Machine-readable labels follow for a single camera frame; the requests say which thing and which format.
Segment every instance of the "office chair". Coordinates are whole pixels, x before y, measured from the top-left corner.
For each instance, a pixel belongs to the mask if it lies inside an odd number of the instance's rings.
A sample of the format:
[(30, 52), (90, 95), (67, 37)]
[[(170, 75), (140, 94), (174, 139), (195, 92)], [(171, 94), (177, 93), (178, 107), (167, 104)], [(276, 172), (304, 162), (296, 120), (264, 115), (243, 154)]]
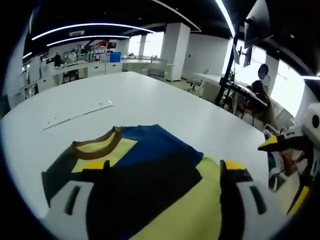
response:
[(158, 56), (157, 55), (152, 55), (151, 57), (150, 57), (150, 60), (152, 61), (152, 60), (156, 60), (158, 58)]
[[(203, 74), (208, 74), (209, 72), (210, 72), (210, 70), (206, 69), (203, 72)], [(186, 80), (186, 82), (188, 84), (190, 84), (190, 87), (191, 87), (191, 88), (187, 89), (187, 92), (192, 93), (192, 94), (200, 97), (201, 93), (202, 93), (202, 90), (203, 90), (203, 88), (205, 86), (205, 83), (202, 80), (196, 78), (195, 76), (193, 76), (191, 79), (188, 78)]]
[(149, 63), (148, 69), (142, 69), (142, 74), (151, 78), (164, 81), (167, 77), (167, 60), (154, 58)]

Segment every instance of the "white table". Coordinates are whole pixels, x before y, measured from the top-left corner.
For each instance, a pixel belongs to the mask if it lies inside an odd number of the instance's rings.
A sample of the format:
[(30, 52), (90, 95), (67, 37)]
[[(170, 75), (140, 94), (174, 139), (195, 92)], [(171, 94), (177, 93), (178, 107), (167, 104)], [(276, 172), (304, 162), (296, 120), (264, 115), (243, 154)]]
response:
[(202, 80), (202, 82), (208, 82), (217, 86), (219, 85), (221, 76), (215, 76), (215, 75), (210, 75), (210, 74), (202, 74), (202, 73), (195, 73), (194, 77)]
[[(111, 100), (113, 107), (43, 131), (44, 123), (56, 113), (69, 113), (101, 100)], [(252, 177), (268, 186), (267, 154), (257, 150), (265, 141), (260, 131), (210, 102), (134, 72), (95, 76), (51, 88), (19, 104), (1, 123), (9, 170), (38, 218), (48, 211), (40, 173), (72, 141), (97, 138), (112, 126), (159, 124), (217, 163), (235, 159), (246, 164)]]
[(123, 59), (121, 63), (123, 64), (149, 64), (151, 60), (143, 60), (143, 59)]
[[(209, 74), (201, 74), (201, 73), (195, 73), (194, 77), (202, 80), (202, 84), (205, 84), (205, 82), (213, 84), (220, 88), (219, 82), (221, 79), (221, 76), (215, 76), (215, 75), (209, 75)], [(236, 85), (239, 86), (243, 91), (246, 91), (253, 99), (260, 102), (262, 105), (267, 106), (265, 102), (263, 102), (261, 99), (259, 99), (250, 89), (248, 89), (244, 84), (241, 82), (235, 81)]]

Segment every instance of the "t-shirt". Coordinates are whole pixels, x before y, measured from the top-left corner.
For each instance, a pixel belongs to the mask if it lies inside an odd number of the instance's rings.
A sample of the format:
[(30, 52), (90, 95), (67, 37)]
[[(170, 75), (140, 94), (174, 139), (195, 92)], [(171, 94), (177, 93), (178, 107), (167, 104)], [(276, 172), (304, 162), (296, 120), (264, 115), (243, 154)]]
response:
[(105, 135), (88, 141), (74, 141), (57, 160), (41, 174), (44, 194), (50, 199), (69, 181), (69, 174), (83, 169), (102, 169), (108, 160), (111, 167), (151, 161), (183, 148), (186, 161), (194, 166), (203, 153), (184, 143), (158, 124), (135, 127), (113, 127)]
[[(102, 169), (107, 160), (113, 168), (130, 166), (152, 161), (181, 147), (187, 153), (185, 160), (196, 166), (202, 179), (143, 229), (124, 239), (218, 239), (222, 224), (219, 165), (159, 125), (122, 127), (121, 135), (119, 129), (114, 127), (100, 138), (74, 142), (42, 173), (46, 199), (50, 203), (50, 199), (69, 181), (72, 171), (81, 176), (84, 170)], [(102, 159), (88, 160), (88, 157), (93, 157), (91, 154), (97, 154)]]
[(89, 239), (130, 238), (199, 183), (202, 177), (186, 154), (177, 149), (151, 161), (90, 170), (98, 178), (90, 180)]

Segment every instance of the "person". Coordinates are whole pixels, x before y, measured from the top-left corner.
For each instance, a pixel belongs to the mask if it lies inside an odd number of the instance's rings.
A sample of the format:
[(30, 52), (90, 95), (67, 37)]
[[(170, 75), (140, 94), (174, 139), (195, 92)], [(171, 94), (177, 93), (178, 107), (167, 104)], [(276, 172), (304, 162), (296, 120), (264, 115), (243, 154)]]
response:
[(251, 90), (260, 100), (265, 102), (267, 106), (262, 105), (260, 102), (252, 98), (247, 101), (239, 101), (238, 108), (242, 112), (259, 119), (264, 125), (269, 124), (273, 128), (278, 129), (274, 115), (274, 107), (266, 93), (263, 83), (260, 80), (256, 80), (252, 83)]
[(60, 67), (61, 65), (61, 56), (59, 55), (59, 53), (57, 52), (53, 58), (54, 61), (54, 66), (55, 67)]
[(77, 60), (77, 54), (76, 54), (75, 50), (72, 50), (72, 52), (70, 53), (68, 58), (70, 59), (71, 62), (75, 62)]
[(271, 82), (270, 77), (268, 76), (269, 67), (267, 64), (262, 64), (258, 70), (258, 77), (259, 81), (262, 82), (264, 91), (268, 94), (269, 93), (269, 85)]

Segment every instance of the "white cabinet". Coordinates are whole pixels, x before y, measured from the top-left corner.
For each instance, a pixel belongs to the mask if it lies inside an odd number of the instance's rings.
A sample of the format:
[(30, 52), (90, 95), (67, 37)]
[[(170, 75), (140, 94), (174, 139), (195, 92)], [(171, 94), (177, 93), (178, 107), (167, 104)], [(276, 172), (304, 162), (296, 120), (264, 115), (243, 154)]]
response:
[(39, 93), (51, 89), (56, 86), (53, 76), (48, 76), (41, 78), (38, 82), (38, 91)]
[(121, 62), (108, 62), (105, 64), (105, 74), (116, 74), (122, 72)]
[(106, 74), (106, 65), (96, 65), (96, 66), (89, 66), (88, 67), (88, 78), (94, 77), (94, 76), (100, 76)]
[(84, 68), (79, 68), (78, 69), (78, 76), (79, 76), (79, 79), (84, 79), (86, 78), (86, 71)]

